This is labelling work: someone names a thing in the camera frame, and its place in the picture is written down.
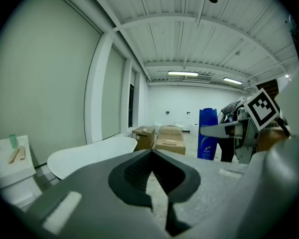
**wooden stick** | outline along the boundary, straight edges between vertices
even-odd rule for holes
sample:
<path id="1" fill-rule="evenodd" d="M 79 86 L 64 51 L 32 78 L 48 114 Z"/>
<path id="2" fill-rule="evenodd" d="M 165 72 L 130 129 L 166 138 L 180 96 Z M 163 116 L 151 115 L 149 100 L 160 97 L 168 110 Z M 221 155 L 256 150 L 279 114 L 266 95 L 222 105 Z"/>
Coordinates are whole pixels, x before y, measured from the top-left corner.
<path id="1" fill-rule="evenodd" d="M 20 157 L 20 160 L 23 160 L 23 159 L 25 159 L 25 148 L 23 146 L 19 146 L 19 148 L 20 148 L 19 157 Z"/>
<path id="2" fill-rule="evenodd" d="M 13 153 L 11 154 L 11 156 L 9 158 L 9 161 L 8 161 L 9 164 L 11 164 L 14 161 L 14 159 L 15 159 L 16 155 L 18 154 L 19 150 L 20 150 L 20 148 L 17 148 L 13 151 Z"/>

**white curved tabletop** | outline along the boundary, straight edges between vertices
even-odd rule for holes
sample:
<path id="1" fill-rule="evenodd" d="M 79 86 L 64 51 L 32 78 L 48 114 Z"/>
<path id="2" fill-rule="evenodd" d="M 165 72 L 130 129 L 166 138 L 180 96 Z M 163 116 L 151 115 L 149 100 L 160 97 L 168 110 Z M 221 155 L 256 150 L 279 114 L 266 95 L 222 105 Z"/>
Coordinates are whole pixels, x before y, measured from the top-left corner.
<path id="1" fill-rule="evenodd" d="M 81 147 L 59 150 L 49 156 L 47 165 L 56 177 L 64 179 L 83 166 L 133 152 L 137 143 L 130 137 L 112 137 Z"/>

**window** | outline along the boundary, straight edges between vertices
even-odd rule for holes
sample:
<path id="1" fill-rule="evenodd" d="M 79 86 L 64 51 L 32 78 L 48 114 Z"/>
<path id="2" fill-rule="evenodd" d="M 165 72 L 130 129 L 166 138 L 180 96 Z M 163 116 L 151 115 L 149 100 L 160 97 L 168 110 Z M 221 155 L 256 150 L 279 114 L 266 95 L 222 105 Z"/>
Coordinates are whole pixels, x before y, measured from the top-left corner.
<path id="1" fill-rule="evenodd" d="M 130 85 L 130 98 L 129 98 L 129 127 L 133 126 L 133 100 L 134 100 L 134 87 Z"/>
<path id="2" fill-rule="evenodd" d="M 121 132 L 121 93 L 125 58 L 111 48 L 102 93 L 102 138 Z"/>

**black cable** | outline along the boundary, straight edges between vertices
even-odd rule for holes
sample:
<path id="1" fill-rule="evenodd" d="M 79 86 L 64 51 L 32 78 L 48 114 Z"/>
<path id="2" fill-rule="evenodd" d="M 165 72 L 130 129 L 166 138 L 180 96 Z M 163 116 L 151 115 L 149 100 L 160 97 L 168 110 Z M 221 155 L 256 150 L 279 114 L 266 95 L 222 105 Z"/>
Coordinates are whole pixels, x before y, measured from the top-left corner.
<path id="1" fill-rule="evenodd" d="M 282 128 L 282 130 L 285 132 L 286 136 L 289 137 L 290 136 L 290 132 L 288 131 L 288 129 L 285 126 L 285 123 L 283 121 L 282 118 L 277 117 L 275 118 L 275 121 L 278 123 L 278 125 Z"/>

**white cabinet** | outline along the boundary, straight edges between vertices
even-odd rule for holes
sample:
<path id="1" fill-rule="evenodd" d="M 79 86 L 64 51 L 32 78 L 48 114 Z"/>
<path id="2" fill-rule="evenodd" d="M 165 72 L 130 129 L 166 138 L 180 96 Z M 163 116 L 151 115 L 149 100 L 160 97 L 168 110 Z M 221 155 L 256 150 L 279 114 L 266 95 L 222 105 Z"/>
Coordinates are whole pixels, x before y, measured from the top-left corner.
<path id="1" fill-rule="evenodd" d="M 7 202 L 24 210 L 42 191 L 33 177 L 35 169 L 28 137 L 18 136 L 17 141 L 25 148 L 25 159 L 21 160 L 18 154 L 14 162 L 9 164 L 8 160 L 13 152 L 10 140 L 0 140 L 0 193 Z"/>

